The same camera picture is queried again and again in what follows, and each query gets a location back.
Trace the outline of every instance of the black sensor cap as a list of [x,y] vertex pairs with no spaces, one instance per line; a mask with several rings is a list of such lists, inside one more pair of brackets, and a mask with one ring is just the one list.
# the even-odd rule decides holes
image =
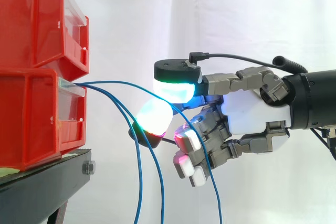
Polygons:
[[[141,130],[139,128],[139,125],[136,124],[136,123],[132,123],[132,126],[134,128],[134,131],[135,131],[135,134],[136,134],[136,137],[138,138],[138,141],[139,141],[139,144],[145,146],[145,147],[148,147],[146,141],[145,141],[145,138],[142,136],[141,134]],[[151,147],[152,148],[156,148],[159,143],[161,142],[161,139],[163,138],[163,136],[156,136],[156,135],[153,135],[145,130],[143,130],[143,132],[145,133],[147,139],[148,139],[148,142],[151,144]],[[131,129],[128,130],[128,134],[129,136],[134,140],[134,136],[132,134],[132,131]]]
[[189,67],[186,59],[159,60],[154,65],[154,78],[168,83],[196,84],[201,75],[201,68]]

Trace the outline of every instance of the black cable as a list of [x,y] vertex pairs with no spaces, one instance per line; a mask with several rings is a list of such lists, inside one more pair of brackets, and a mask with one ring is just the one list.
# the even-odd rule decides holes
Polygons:
[[[315,134],[315,136],[317,136],[317,138],[322,142],[322,144],[324,144],[325,147],[327,147],[329,149],[326,141],[319,135],[319,133],[316,132],[315,129],[311,128],[310,130]],[[331,153],[332,157],[336,160],[336,148],[331,148],[329,150],[330,150],[330,153]]]
[[239,56],[239,55],[231,55],[231,54],[209,54],[207,52],[191,52],[189,54],[189,62],[190,63],[197,63],[201,60],[206,60],[210,58],[229,58],[229,59],[236,59],[236,60],[243,60],[247,62],[251,62],[254,64],[262,65],[268,68],[275,68],[279,69],[288,73],[308,73],[307,69],[289,59],[286,59],[283,56],[277,56],[273,59],[273,64],[265,63],[259,60],[250,59],[247,57]]
[[208,56],[209,56],[209,58],[229,58],[229,59],[243,60],[243,61],[251,62],[251,63],[254,63],[254,64],[262,65],[262,66],[265,66],[265,67],[268,67],[268,68],[279,69],[279,67],[276,66],[276,65],[265,63],[265,62],[262,62],[262,61],[259,61],[259,60],[250,59],[250,58],[239,56],[239,55],[209,54]]
[[176,145],[175,141],[170,140],[170,139],[168,139],[168,138],[162,138],[162,141],[167,142],[167,143],[170,143],[170,144],[175,144],[175,145]]
[[324,144],[324,146],[327,147],[327,148],[329,149],[329,147],[328,147],[326,141],[322,138],[322,136],[320,136],[319,133],[317,133],[317,131],[316,131],[315,129],[311,128],[310,130],[311,130],[311,131],[315,134],[315,136],[321,141],[321,143]]
[[333,158],[336,160],[336,149],[335,148],[330,149],[330,153],[333,156]]

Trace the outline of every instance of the black cylinder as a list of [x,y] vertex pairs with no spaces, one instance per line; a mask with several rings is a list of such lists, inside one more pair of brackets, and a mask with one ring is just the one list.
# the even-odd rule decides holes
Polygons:
[[291,129],[336,125],[336,70],[284,77]]

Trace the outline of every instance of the cable connector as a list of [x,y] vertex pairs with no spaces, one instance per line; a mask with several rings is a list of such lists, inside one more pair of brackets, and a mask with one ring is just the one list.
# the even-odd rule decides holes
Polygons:
[[197,64],[198,61],[209,59],[208,52],[191,52],[189,54],[189,62]]
[[277,56],[273,59],[273,64],[275,66],[278,67],[278,69],[281,69],[282,71],[286,71],[286,72],[289,72],[289,73],[293,73],[293,74],[296,74],[296,73],[308,73],[307,69],[294,62],[294,61],[291,61],[287,58],[285,58],[284,56]]

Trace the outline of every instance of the green light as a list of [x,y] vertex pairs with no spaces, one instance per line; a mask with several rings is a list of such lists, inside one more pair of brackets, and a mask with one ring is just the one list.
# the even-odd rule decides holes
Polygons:
[[187,103],[194,96],[195,85],[167,83],[154,79],[154,92],[171,103]]

